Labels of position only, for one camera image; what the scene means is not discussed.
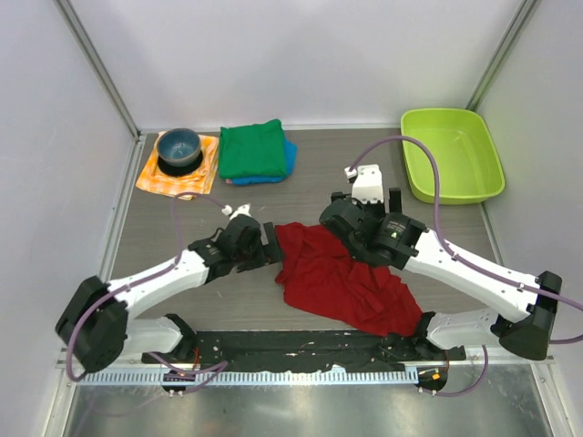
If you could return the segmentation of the black saucer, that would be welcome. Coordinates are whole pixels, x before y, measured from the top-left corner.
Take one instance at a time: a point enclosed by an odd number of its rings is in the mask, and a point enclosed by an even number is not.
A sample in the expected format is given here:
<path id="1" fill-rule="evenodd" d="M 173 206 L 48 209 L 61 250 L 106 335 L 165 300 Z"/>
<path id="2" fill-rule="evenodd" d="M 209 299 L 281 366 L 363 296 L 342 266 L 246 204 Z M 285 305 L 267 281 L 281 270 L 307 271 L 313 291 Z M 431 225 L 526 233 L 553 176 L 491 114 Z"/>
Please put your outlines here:
<path id="1" fill-rule="evenodd" d="M 170 154 L 159 154 L 158 167 L 168 176 L 182 177 L 197 170 L 202 164 L 203 157 L 200 150 L 174 150 Z"/>

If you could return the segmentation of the green folded t-shirt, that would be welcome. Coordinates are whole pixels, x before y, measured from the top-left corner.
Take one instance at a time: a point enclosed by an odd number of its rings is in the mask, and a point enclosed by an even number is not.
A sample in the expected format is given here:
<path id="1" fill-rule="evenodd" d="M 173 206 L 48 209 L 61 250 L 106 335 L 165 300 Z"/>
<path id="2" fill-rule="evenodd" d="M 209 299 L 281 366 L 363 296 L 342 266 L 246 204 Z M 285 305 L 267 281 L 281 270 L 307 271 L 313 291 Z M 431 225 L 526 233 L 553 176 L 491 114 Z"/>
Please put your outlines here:
<path id="1" fill-rule="evenodd" d="M 277 118 L 262 124 L 220 128 L 218 172 L 222 179 L 232 178 L 242 169 L 246 158 L 253 160 L 262 152 L 271 152 L 285 139 L 281 121 Z"/>

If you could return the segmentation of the aluminium frame post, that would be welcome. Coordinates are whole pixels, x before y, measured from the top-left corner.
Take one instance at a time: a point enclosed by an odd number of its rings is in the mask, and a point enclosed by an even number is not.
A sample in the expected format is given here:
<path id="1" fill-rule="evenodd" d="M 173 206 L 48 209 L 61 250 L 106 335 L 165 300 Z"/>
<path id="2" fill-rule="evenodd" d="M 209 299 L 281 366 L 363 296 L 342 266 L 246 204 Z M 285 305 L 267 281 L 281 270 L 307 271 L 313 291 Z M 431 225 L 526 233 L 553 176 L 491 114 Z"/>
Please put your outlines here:
<path id="1" fill-rule="evenodd" d="M 77 41 L 84 57 L 94 71 L 100 85 L 104 88 L 107 97 L 121 118 L 127 131 L 134 139 L 138 139 L 140 136 L 140 130 L 135 120 L 130 115 L 127 105 L 120 95 L 118 88 L 114 84 L 111 75 L 107 71 L 103 60 L 78 16 L 74 5 L 69 0 L 55 0 L 54 4 L 64 19 L 72 36 Z"/>
<path id="2" fill-rule="evenodd" d="M 501 73 L 505 62 L 510 57 L 517 41 L 527 28 L 527 25 L 538 6 L 540 0 L 523 0 L 519 3 L 517 11 L 514 13 L 505 33 L 503 34 L 496 50 L 490 57 L 486 69 L 478 80 L 474 91 L 469 98 L 465 109 L 476 112 L 481 106 L 489 89 L 495 83 L 497 76 Z"/>

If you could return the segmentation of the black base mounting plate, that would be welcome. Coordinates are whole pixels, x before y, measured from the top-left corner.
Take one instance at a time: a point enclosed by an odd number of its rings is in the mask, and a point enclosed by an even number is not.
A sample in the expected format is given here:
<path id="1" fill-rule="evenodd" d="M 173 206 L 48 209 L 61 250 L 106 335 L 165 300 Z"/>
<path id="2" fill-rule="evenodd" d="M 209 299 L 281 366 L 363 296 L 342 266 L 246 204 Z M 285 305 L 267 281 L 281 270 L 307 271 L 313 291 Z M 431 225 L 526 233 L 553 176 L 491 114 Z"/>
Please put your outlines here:
<path id="1" fill-rule="evenodd" d="M 442 351 L 421 337 L 381 337 L 358 330 L 200 330 L 172 364 L 206 368 L 226 361 L 228 371 L 313 373 L 334 365 L 348 372 L 401 370 L 412 361 L 463 361 L 465 349 Z"/>

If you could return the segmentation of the blue ceramic bowl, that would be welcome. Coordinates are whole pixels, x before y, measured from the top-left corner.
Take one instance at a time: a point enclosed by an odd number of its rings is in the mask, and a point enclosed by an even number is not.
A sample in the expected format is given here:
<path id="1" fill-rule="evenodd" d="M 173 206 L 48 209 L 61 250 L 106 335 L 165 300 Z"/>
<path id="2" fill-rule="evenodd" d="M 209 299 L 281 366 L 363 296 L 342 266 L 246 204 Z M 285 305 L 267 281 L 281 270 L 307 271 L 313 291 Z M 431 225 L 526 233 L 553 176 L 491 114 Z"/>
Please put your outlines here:
<path id="1" fill-rule="evenodd" d="M 201 155 L 201 140 L 191 129 L 175 128 L 159 137 L 156 150 L 165 163 L 173 167 L 186 167 Z"/>

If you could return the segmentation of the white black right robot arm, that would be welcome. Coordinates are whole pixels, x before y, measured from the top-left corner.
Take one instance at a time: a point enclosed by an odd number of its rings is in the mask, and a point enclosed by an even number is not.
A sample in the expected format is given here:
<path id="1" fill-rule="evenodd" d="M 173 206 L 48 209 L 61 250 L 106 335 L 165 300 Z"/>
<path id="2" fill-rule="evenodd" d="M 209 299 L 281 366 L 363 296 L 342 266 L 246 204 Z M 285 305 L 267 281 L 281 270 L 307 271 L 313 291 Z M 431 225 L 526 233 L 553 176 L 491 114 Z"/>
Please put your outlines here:
<path id="1" fill-rule="evenodd" d="M 403 214 L 397 188 L 391 189 L 387 205 L 334 194 L 320 222 L 356 260 L 436 279 L 486 305 L 483 310 L 425 316 L 411 338 L 419 358 L 493 344 L 520 358 L 546 358 L 562 287 L 557 274 L 546 270 L 533 276 L 506 269 L 441 239 Z"/>

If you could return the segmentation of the red t-shirt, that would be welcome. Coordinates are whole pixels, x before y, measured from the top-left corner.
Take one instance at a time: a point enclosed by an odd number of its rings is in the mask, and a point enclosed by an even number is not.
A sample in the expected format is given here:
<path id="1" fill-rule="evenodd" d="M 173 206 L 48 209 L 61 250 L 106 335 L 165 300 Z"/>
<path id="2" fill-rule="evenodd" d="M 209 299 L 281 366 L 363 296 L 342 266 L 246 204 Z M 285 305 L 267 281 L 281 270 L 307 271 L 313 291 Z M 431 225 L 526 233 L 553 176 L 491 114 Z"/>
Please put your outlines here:
<path id="1" fill-rule="evenodd" d="M 373 335 L 414 334 L 423 312 L 389 269 L 356 261 L 321 225 L 293 222 L 275 231 L 284 254 L 275 281 L 287 305 Z"/>

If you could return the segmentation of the left aluminium frame post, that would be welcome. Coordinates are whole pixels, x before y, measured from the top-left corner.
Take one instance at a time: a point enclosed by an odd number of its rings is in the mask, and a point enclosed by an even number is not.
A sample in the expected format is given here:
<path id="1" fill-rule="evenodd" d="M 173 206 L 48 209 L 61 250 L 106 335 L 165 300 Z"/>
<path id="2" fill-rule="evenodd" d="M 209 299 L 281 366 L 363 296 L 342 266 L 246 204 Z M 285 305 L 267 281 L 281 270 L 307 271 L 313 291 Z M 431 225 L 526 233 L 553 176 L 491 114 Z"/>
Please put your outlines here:
<path id="1" fill-rule="evenodd" d="M 121 118 L 127 131 L 134 139 L 138 139 L 140 136 L 140 130 L 135 120 L 130 115 L 127 105 L 120 95 L 118 88 L 114 84 L 111 75 L 107 71 L 103 60 L 78 16 L 74 5 L 69 0 L 55 0 L 54 4 L 64 19 L 72 36 L 77 41 L 84 57 L 94 71 L 100 85 L 104 88 L 107 97 Z"/>

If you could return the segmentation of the orange checkered cloth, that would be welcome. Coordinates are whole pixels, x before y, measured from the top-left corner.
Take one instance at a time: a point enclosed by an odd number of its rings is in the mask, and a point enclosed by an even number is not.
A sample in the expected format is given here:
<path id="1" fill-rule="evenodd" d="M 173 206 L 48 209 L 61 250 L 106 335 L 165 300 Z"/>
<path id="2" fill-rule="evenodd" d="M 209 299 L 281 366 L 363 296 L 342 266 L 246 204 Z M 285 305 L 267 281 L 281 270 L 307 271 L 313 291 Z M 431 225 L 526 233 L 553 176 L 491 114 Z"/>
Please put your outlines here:
<path id="1" fill-rule="evenodd" d="M 158 132 L 154 147 L 137 179 L 136 187 L 169 197 L 186 191 L 209 194 L 218 171 L 219 139 L 201 135 L 201 164 L 189 174 L 175 177 L 166 174 L 159 166 L 159 153 L 156 148 L 163 134 L 166 134 L 166 131 Z"/>

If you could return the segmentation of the right aluminium frame post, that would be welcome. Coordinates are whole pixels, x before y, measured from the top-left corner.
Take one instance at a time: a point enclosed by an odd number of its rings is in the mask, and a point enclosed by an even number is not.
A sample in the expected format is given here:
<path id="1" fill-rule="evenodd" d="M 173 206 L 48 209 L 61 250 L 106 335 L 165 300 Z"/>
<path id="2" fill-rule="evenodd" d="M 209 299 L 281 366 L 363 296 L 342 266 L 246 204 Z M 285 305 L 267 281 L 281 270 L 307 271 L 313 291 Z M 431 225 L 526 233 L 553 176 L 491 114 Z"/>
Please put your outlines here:
<path id="1" fill-rule="evenodd" d="M 538 6 L 540 0 L 523 0 L 519 3 L 517 11 L 514 13 L 505 33 L 503 34 L 496 50 L 490 57 L 486 69 L 478 80 L 474 91 L 469 98 L 465 109 L 476 112 L 481 106 L 489 89 L 495 83 L 497 76 L 501 73 L 505 62 L 510 57 L 517 41 L 527 28 L 527 25 Z"/>

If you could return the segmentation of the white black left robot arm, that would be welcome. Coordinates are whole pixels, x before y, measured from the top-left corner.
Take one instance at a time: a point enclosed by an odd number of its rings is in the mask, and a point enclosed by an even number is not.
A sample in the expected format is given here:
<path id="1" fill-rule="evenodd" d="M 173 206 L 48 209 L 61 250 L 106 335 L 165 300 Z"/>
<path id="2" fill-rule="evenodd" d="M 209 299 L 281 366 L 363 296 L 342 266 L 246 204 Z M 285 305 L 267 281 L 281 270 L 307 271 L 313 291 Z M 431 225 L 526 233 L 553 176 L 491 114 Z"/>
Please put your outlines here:
<path id="1" fill-rule="evenodd" d="M 191 360 L 197 336 L 186 321 L 176 314 L 146 320 L 142 313 L 183 291 L 282 259 L 274 225 L 239 215 L 153 268 L 109 282 L 84 279 L 56 324 L 66 368 L 79 363 L 86 374 L 96 373 L 135 354 L 147 361 Z"/>

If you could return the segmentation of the lime green plastic tub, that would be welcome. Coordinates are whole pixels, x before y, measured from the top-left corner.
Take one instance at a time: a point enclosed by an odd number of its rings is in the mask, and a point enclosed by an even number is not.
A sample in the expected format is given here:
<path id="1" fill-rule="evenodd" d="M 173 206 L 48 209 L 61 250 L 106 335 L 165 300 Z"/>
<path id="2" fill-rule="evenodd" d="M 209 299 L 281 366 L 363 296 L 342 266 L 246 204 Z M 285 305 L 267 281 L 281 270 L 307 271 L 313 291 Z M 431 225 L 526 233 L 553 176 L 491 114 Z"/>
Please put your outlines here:
<path id="1" fill-rule="evenodd" d="M 506 187 L 503 168 L 486 122 L 460 108 L 405 112 L 401 133 L 422 142 L 435 159 L 442 205 L 481 203 Z"/>

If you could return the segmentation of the blue folded t-shirt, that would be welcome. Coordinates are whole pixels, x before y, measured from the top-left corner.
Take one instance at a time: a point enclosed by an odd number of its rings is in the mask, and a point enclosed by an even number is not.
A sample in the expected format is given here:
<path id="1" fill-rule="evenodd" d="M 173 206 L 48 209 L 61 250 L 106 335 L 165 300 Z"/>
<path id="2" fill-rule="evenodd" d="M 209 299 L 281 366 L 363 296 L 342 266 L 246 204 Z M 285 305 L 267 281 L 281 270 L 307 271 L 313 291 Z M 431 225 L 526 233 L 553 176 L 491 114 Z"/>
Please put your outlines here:
<path id="1" fill-rule="evenodd" d="M 246 158 L 242 169 L 237 169 L 232 178 L 225 178 L 233 186 L 250 186 L 282 182 L 289 177 L 294 168 L 297 147 L 287 138 L 283 145 L 271 152 L 262 152 L 253 160 Z"/>

